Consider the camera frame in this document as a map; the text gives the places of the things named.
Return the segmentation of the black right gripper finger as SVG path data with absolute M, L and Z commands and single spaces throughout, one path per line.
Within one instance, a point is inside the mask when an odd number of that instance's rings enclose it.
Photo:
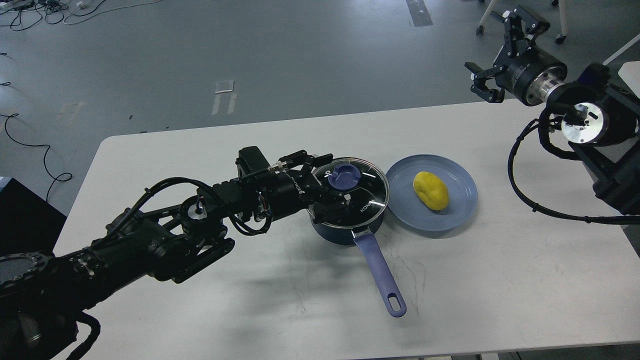
M 506 63 L 525 53 L 535 43 L 535 39 L 550 28 L 550 22 L 536 11 L 517 6 L 503 13 L 492 11 L 491 16 L 503 23 L 503 45 L 494 63 Z
M 503 80 L 505 79 L 505 73 L 507 70 L 506 64 L 494 64 L 491 68 L 482 69 L 477 63 L 465 62 L 466 69 L 471 71 L 471 80 L 473 84 L 470 90 L 478 95 L 482 100 L 488 103 L 502 103 L 505 100 L 505 85 Z M 487 83 L 490 80 L 494 80 L 497 88 L 488 87 Z

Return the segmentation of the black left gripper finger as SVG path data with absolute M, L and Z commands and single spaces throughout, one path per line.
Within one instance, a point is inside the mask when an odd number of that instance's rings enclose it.
M 305 201 L 313 221 L 335 221 L 348 213 L 345 195 L 328 187 L 305 185 Z
M 334 155 L 333 153 L 317 155 L 308 153 L 306 150 L 298 150 L 297 152 L 284 155 L 279 159 L 279 161 L 284 164 L 286 170 L 301 167 L 302 173 L 310 173 L 315 168 L 331 163 Z

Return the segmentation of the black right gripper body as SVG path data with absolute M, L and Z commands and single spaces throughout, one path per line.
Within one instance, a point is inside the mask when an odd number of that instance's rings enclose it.
M 498 88 L 529 107 L 545 103 L 569 71 L 565 63 L 537 47 L 519 52 L 502 47 L 493 64 L 503 69 L 494 76 Z

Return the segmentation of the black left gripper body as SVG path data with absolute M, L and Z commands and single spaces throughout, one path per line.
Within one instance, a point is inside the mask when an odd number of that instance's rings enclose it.
M 311 205 L 295 170 L 293 174 L 269 171 L 260 174 L 260 202 L 272 221 L 307 210 Z

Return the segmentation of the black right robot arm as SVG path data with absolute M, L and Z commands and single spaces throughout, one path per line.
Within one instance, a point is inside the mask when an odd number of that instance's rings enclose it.
M 592 63 L 577 80 L 567 82 L 567 65 L 537 46 L 550 23 L 537 12 L 517 6 L 493 13 L 503 23 L 503 45 L 490 68 L 466 62 L 471 91 L 488 103 L 502 103 L 509 92 L 522 104 L 544 105 L 517 137 L 507 159 L 510 185 L 533 212 L 553 218 L 597 224 L 639 223 L 639 144 L 613 161 L 601 147 L 639 137 L 639 99 L 613 84 L 610 68 Z M 514 162 L 521 142 L 537 131 L 539 143 L 557 158 L 582 162 L 595 175 L 595 196 L 617 216 L 578 216 L 531 200 L 517 186 Z

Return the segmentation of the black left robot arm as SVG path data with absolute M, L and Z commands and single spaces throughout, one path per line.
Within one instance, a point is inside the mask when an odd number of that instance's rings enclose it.
M 181 284 L 228 255 L 235 241 L 229 220 L 247 237 L 267 233 L 274 221 L 320 207 L 332 218 L 346 201 L 313 170 L 333 161 L 331 153 L 290 153 L 274 164 L 257 146 L 238 151 L 238 176 L 213 185 L 170 177 L 145 189 L 136 203 L 106 226 L 89 246 L 56 256 L 47 243 L 21 231 L 1 236 L 1 358 L 50 360 L 77 340 L 68 355 L 79 360 L 101 332 L 87 310 L 143 276 Z

